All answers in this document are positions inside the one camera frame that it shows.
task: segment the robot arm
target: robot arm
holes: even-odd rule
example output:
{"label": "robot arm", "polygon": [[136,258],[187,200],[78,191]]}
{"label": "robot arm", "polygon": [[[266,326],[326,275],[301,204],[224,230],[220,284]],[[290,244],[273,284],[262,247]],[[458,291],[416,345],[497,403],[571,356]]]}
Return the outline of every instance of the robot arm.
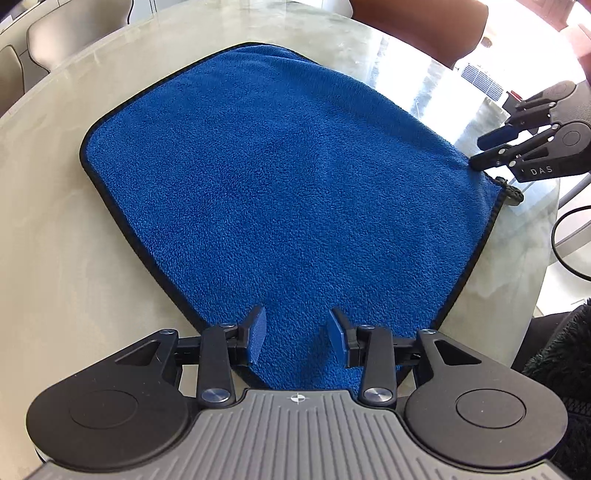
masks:
{"label": "robot arm", "polygon": [[[27,429],[47,462],[31,480],[565,479],[549,461],[567,413],[546,387],[435,330],[393,338],[333,309],[330,342],[359,393],[246,390],[266,316],[201,337],[161,330],[41,393]],[[199,364],[196,397],[178,391]],[[397,365],[417,389],[402,413]]]}

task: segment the blue microfiber towel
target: blue microfiber towel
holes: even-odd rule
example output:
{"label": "blue microfiber towel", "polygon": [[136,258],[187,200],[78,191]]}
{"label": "blue microfiber towel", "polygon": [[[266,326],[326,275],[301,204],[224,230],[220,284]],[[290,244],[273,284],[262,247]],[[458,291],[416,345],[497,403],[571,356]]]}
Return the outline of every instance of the blue microfiber towel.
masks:
{"label": "blue microfiber towel", "polygon": [[80,158],[198,329],[266,307],[252,371],[291,390],[359,386],[361,369],[331,350],[331,307],[397,336],[437,327],[504,197],[370,87],[265,44],[134,96],[92,127]]}

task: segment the marble table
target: marble table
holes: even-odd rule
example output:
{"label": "marble table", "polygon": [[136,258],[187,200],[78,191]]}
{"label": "marble table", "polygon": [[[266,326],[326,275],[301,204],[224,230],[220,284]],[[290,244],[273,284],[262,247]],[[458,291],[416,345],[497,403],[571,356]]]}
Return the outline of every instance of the marble table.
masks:
{"label": "marble table", "polygon": [[[78,152],[116,105],[245,41],[290,48],[367,83],[468,155],[506,118],[457,72],[408,45],[283,0],[185,2],[51,72],[0,119],[2,480],[38,465],[24,422],[45,387],[162,327],[195,334],[123,238]],[[512,362],[544,277],[557,201],[558,182],[541,181],[524,203],[503,207],[444,333]]]}

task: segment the black cable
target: black cable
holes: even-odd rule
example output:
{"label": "black cable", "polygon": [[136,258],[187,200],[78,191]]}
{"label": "black cable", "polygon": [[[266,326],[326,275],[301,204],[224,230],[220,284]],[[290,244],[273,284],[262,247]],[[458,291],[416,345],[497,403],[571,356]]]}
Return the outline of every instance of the black cable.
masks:
{"label": "black cable", "polygon": [[583,210],[591,210],[591,205],[585,205],[583,207],[575,208],[569,212],[566,212],[562,217],[560,217],[558,219],[558,221],[552,227],[552,233],[550,234],[550,244],[552,245],[552,251],[554,252],[554,255],[556,256],[556,260],[558,260],[564,268],[566,268],[573,275],[576,275],[577,277],[582,278],[583,280],[591,281],[591,275],[585,275],[584,273],[581,273],[580,271],[575,270],[573,267],[568,265],[562,259],[562,257],[558,254],[558,251],[556,250],[556,241],[554,239],[554,237],[556,235],[556,229],[560,225],[560,222],[562,222],[562,220],[564,220],[569,215],[572,215],[572,214],[578,213],[578,212],[582,212]]}

